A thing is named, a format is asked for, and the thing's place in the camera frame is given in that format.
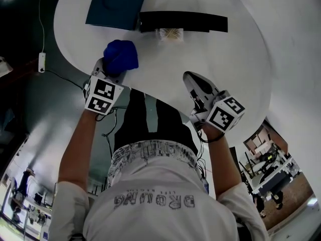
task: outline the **electrical wire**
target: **electrical wire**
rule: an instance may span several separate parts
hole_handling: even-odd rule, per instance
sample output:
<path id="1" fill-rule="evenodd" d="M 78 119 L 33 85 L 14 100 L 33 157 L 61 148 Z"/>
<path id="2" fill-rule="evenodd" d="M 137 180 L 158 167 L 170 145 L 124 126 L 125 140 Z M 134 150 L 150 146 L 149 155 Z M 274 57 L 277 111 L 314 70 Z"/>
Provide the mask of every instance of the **electrical wire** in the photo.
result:
<path id="1" fill-rule="evenodd" d="M 42 24 L 41 22 L 41 17 L 40 17 L 40 3 L 41 3 L 41 0 L 39 0 L 39 4 L 38 4 L 38 16 L 39 16 L 39 22 L 41 24 L 41 27 L 42 27 L 42 33 L 43 33 L 43 43 L 42 43 L 42 53 L 45 49 L 45 28 L 44 28 L 44 25 Z"/>
<path id="2" fill-rule="evenodd" d="M 79 87 L 79 88 L 81 89 L 81 91 L 82 91 L 82 87 L 81 87 L 80 85 L 76 84 L 75 82 L 71 81 L 70 79 L 64 78 L 64 77 L 60 76 L 58 73 L 53 72 L 53 71 L 51 71 L 51 70 L 46 70 L 45 72 L 50 72 L 50 73 L 55 74 L 56 76 L 58 76 L 58 77 L 60 77 L 60 78 L 62 78 L 62 79 L 64 79 L 64 80 L 66 80 L 66 81 L 74 84 L 75 86 Z"/>
<path id="3" fill-rule="evenodd" d="M 215 141 L 218 141 L 218 140 L 220 140 L 224 135 L 225 135 L 225 133 L 224 132 L 222 132 L 217 138 L 214 138 L 214 139 L 211 139 L 211 140 L 204 140 L 203 138 L 202 138 L 202 131 L 201 131 L 201 133 L 199 133 L 199 132 L 196 132 L 197 133 L 197 136 L 199 137 L 199 139 L 203 142 L 203 143 L 212 143 L 212 142 L 215 142 Z"/>
<path id="4" fill-rule="evenodd" d="M 198 166 L 199 166 L 199 169 L 202 173 L 202 176 L 206 179 L 206 161 L 202 158 L 202 155 L 204 153 L 204 143 L 201 142 L 201 147 L 200 147 L 200 150 L 199 150 L 199 153 L 197 154 L 197 162 L 198 162 Z"/>
<path id="5" fill-rule="evenodd" d="M 114 131 L 114 129 L 115 129 L 116 126 L 117 126 L 117 110 L 118 110 L 118 109 L 127 109 L 127 108 L 126 108 L 126 107 L 122 107 L 122 106 L 115 106 L 115 107 L 113 107 L 107 115 L 110 115 L 110 114 L 112 114 L 112 113 L 115 112 L 115 124 L 114 124 L 113 128 L 111 129 L 111 131 L 109 131 L 107 134 L 101 134 L 101 136 L 102 136 L 102 137 L 105 137 L 106 140 L 107 140 L 107 142 L 108 142 L 110 156 L 112 156 L 112 150 L 111 150 L 109 135 Z M 102 121 L 107 115 L 104 115 L 101 119 L 98 119 L 98 116 L 99 116 L 99 114 L 98 114 L 98 115 L 96 116 L 95 120 L 96 120 L 97 122 L 100 122 L 100 121 Z"/>

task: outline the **desk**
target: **desk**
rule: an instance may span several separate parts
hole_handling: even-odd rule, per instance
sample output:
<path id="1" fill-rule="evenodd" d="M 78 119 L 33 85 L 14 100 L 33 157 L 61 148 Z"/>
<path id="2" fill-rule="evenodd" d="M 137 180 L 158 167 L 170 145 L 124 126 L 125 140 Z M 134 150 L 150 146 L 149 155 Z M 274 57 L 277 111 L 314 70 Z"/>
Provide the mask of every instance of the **desk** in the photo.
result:
<path id="1" fill-rule="evenodd" d="M 144 0 L 141 11 L 190 11 L 228 17 L 229 32 L 184 32 L 180 44 L 160 43 L 155 33 L 86 25 L 91 0 L 59 0 L 54 18 L 57 45 L 64 57 L 90 74 L 115 39 L 132 40 L 139 68 L 128 71 L 123 85 L 158 98 L 190 115 L 193 101 L 183 82 L 194 71 L 227 89 L 246 107 L 240 123 L 226 136 L 235 146 L 251 136 L 269 107 L 271 72 L 264 41 L 240 0 Z"/>
<path id="2" fill-rule="evenodd" d="M 253 194 L 258 193 L 259 189 L 260 189 L 262 186 L 264 186 L 267 182 L 269 182 L 269 181 L 270 181 L 277 173 L 279 173 L 281 170 L 285 169 L 285 168 L 287 167 L 287 165 L 292 162 L 292 160 L 293 160 L 292 157 L 290 157 L 289 159 L 287 159 L 281 167 L 278 167 L 275 171 L 273 171 L 273 173 L 270 174 L 262 183 L 259 183 L 259 182 L 257 183 L 257 179 L 255 179 L 255 183 L 252 181 L 253 186 L 256 186 L 256 188 L 253 188 L 253 191 L 252 191 Z M 264 175 L 263 173 L 261 173 L 261 174 L 259 175 L 259 176 L 260 176 L 259 180 L 261 180 L 261 178 L 263 177 L 263 175 Z"/>
<path id="3" fill-rule="evenodd" d="M 259 162 L 258 164 L 255 164 L 252 168 L 254 172 L 259 171 L 263 166 L 264 166 L 265 162 Z"/>

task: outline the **person in background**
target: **person in background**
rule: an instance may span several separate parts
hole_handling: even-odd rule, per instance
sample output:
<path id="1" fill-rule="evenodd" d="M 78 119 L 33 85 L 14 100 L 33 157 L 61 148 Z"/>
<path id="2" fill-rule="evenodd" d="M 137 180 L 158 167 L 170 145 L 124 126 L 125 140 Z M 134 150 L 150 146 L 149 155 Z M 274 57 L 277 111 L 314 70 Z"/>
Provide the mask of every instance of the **person in background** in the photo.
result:
<path id="1" fill-rule="evenodd" d="M 24 200 L 27 196 L 27 189 L 28 189 L 28 179 L 30 176 L 35 177 L 34 172 L 31 169 L 26 169 L 23 172 L 22 179 L 20 181 L 20 185 L 17 189 L 17 182 L 14 178 L 12 178 L 12 198 L 9 199 L 9 205 L 11 210 L 13 211 L 12 220 L 14 223 L 19 224 L 20 218 L 18 214 L 21 212 L 22 209 L 27 209 L 24 206 Z"/>
<path id="2" fill-rule="evenodd" d="M 283 192 L 279 191 L 275 195 L 271 195 L 273 201 L 276 203 L 276 209 L 281 210 L 283 208 Z"/>
<path id="3" fill-rule="evenodd" d="M 263 201 L 262 197 L 259 196 L 258 194 L 252 194 L 252 197 L 253 197 L 253 202 L 256 206 L 256 209 L 260 213 L 261 218 L 262 219 L 265 218 L 266 213 L 264 212 L 264 201 Z"/>
<path id="4" fill-rule="evenodd" d="M 38 220 L 39 210 L 37 210 L 34 206 L 29 205 L 28 211 L 29 211 L 28 218 L 29 218 L 30 224 L 33 225 L 34 222 L 37 222 Z"/>
<path id="5" fill-rule="evenodd" d="M 179 112 L 157 100 L 157 132 L 149 133 L 144 100 L 131 90 L 115 134 L 108 188 L 91 208 L 87 179 L 97 114 L 82 113 L 60 163 L 49 241 L 269 240 L 224 135 L 203 125 L 211 141 L 215 200 Z"/>

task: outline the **hand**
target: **hand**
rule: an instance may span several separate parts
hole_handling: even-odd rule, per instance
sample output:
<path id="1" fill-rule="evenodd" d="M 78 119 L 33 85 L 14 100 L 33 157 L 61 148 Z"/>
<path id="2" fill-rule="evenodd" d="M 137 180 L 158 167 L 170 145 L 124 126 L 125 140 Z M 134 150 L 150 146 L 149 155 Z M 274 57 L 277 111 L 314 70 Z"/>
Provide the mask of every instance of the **hand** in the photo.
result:
<path id="1" fill-rule="evenodd" d="M 204 123 L 202 125 L 202 129 L 203 129 L 204 133 L 206 134 L 208 140 L 209 139 L 215 139 L 222 133 L 216 127 L 214 127 L 214 126 L 212 126 L 212 125 L 210 125 L 208 123 Z"/>

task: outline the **blue cloth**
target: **blue cloth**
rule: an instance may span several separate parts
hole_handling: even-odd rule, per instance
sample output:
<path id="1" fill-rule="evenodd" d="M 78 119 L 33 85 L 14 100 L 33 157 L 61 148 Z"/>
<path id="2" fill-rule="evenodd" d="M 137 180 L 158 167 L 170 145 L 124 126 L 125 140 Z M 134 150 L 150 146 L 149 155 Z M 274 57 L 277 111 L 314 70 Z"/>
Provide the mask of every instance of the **blue cloth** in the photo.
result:
<path id="1" fill-rule="evenodd" d="M 104 51 L 104 71 L 119 75 L 125 70 L 138 68 L 138 55 L 135 45 L 128 40 L 114 40 Z"/>

